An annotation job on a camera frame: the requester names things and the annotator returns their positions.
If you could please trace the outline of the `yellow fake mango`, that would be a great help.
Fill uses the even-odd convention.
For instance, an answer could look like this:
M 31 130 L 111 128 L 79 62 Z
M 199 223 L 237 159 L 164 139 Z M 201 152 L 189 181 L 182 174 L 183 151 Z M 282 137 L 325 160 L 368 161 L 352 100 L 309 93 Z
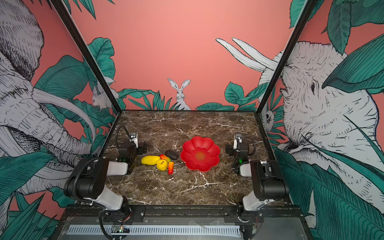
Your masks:
M 149 166 L 154 166 L 157 164 L 157 162 L 161 160 L 160 156 L 144 156 L 141 159 L 141 163 L 143 165 L 149 165 Z

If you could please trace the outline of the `yellow fake apple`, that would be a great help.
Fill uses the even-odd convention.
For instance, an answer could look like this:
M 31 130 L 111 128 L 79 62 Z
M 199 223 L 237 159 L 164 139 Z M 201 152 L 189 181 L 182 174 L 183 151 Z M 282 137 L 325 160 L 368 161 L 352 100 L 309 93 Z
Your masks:
M 166 171 L 168 169 L 168 161 L 167 160 L 158 160 L 156 163 L 157 169 L 160 171 Z

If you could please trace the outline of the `red flower-shaped fruit bowl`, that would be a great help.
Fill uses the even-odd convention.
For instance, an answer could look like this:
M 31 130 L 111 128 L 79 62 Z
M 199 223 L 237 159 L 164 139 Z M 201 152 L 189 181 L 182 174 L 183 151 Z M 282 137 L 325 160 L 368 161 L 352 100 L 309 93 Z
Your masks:
M 180 157 L 188 169 L 207 172 L 219 164 L 220 153 L 212 139 L 196 136 L 183 144 Z

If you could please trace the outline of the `dark brown fake avocado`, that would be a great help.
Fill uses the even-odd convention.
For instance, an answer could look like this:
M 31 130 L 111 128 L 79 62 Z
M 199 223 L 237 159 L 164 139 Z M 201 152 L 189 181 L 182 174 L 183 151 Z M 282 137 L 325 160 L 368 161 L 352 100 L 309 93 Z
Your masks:
M 179 158 L 179 155 L 172 150 L 167 150 L 165 155 L 173 161 L 176 161 Z

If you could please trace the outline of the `orange red fake carrot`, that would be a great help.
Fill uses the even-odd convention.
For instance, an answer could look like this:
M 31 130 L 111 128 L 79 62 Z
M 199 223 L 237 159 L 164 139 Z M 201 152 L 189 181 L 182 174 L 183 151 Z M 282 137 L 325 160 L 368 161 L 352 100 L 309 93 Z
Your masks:
M 168 163 L 168 174 L 169 175 L 172 175 L 174 173 L 174 165 L 175 165 L 174 162 L 169 162 Z

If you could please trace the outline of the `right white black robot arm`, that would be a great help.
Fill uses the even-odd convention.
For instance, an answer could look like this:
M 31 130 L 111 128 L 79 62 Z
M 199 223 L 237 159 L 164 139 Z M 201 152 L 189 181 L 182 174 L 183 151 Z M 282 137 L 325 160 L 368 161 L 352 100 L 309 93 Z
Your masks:
M 234 211 L 224 212 L 226 220 L 245 224 L 257 222 L 263 207 L 289 195 L 289 187 L 278 162 L 250 159 L 255 152 L 250 153 L 249 145 L 245 143 L 226 145 L 226 153 L 234 158 L 232 170 L 238 176 L 250 177 L 253 187 Z

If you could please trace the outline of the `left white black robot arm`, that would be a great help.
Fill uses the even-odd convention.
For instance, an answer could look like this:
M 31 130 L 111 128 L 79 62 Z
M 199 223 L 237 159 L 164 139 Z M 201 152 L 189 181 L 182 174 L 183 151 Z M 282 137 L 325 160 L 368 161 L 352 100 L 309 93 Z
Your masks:
M 78 202 L 101 207 L 113 221 L 126 222 L 132 218 L 133 210 L 128 199 L 114 193 L 106 186 L 108 176 L 132 174 L 136 157 L 147 152 L 147 143 L 127 142 L 119 151 L 119 160 L 97 157 L 81 159 L 64 186 L 65 196 Z

